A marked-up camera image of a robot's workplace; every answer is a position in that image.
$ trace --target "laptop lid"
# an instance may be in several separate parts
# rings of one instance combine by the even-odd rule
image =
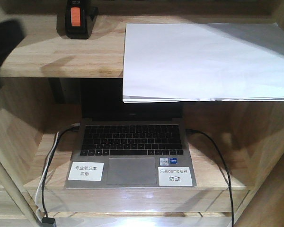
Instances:
[[[123,103],[123,78],[80,79],[83,118],[94,121],[169,121],[182,118],[182,102]]]

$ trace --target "laptop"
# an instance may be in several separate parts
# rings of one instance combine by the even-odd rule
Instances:
[[[64,188],[196,186],[183,104],[125,104],[122,85],[80,79],[82,121]]]

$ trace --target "sticker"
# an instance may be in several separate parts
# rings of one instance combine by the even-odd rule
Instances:
[[[158,167],[159,186],[193,186],[189,167]]]
[[[100,162],[73,162],[69,180],[101,181],[104,163]]]
[[[171,164],[178,164],[177,158],[176,157],[171,157],[170,159]]]
[[[160,158],[160,166],[168,166],[169,159],[168,158]]]

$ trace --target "black stapler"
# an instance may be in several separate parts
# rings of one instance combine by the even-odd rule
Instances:
[[[65,31],[71,39],[88,39],[98,15],[97,7],[89,7],[87,0],[67,0]]]

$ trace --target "white sheet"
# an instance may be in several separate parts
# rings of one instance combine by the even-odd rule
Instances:
[[[127,24],[124,102],[284,100],[276,25]]]

